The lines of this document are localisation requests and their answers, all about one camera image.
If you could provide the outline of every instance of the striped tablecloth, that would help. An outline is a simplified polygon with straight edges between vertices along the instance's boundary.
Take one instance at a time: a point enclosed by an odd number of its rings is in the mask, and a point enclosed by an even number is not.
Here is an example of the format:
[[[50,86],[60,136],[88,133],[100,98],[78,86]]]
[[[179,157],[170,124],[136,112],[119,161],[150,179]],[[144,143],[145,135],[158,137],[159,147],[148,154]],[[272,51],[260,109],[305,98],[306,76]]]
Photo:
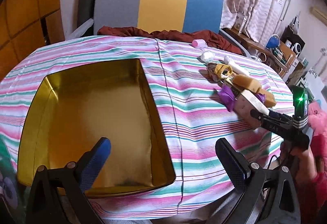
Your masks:
[[[268,66],[246,57],[208,48],[216,59],[228,54],[271,91],[274,110],[293,114],[292,94]],[[119,198],[91,199],[102,218],[146,219],[185,213],[202,207],[233,186],[215,154],[225,137],[249,161],[265,165],[279,154],[282,139],[250,126],[220,104],[220,87],[209,80],[201,51],[188,43],[142,37],[93,36],[39,48],[18,64],[0,83],[0,138],[17,169],[19,141],[25,117],[42,79],[60,70],[97,61],[139,58],[149,82],[176,181],[170,186]]]

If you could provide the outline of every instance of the screw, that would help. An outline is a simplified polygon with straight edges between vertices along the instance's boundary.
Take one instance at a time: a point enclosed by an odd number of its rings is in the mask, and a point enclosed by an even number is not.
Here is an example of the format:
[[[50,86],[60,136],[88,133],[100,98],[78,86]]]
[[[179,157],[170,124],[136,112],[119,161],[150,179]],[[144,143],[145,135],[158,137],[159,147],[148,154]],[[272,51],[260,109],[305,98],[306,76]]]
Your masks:
[[[71,161],[67,164],[67,168],[68,169],[73,169],[76,167],[76,163],[74,161]]]
[[[286,166],[283,166],[282,167],[282,171],[287,173],[288,172],[288,168]]]
[[[255,169],[255,170],[257,170],[257,169],[260,168],[259,164],[258,164],[258,163],[255,163],[255,162],[251,163],[251,167],[252,167],[253,169]]]
[[[44,169],[45,169],[44,165],[41,165],[41,166],[38,167],[38,171],[44,171]]]

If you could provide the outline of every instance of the open box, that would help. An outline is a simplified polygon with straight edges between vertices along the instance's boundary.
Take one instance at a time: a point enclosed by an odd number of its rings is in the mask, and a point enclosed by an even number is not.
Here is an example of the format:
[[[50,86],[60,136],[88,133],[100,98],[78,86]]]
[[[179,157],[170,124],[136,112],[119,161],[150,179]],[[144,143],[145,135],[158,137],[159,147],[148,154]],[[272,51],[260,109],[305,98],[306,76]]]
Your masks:
[[[78,161],[101,137],[111,154],[87,197],[121,196],[167,186],[175,172],[139,59],[97,62],[47,75],[24,123],[18,180],[36,169]]]

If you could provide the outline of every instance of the air conditioner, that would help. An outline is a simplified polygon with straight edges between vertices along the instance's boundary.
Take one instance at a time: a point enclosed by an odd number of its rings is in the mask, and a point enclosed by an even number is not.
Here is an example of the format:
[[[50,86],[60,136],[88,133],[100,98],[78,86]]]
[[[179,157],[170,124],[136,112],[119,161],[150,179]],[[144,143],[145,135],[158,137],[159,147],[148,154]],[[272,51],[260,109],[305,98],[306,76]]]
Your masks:
[[[310,8],[310,12],[327,26],[327,13],[324,13],[319,8],[314,6]]]

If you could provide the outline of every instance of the white bottle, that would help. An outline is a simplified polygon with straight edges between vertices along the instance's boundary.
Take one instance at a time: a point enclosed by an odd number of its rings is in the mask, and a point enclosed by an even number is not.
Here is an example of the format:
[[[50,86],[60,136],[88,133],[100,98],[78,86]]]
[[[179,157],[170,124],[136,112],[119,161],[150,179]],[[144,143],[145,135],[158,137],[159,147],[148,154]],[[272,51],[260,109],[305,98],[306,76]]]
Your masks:
[[[243,75],[250,76],[250,73],[246,69],[244,69],[243,67],[236,64],[234,62],[234,60],[232,58],[228,57],[227,55],[224,56],[224,64],[230,65],[232,67],[233,71],[237,74],[243,74]]]

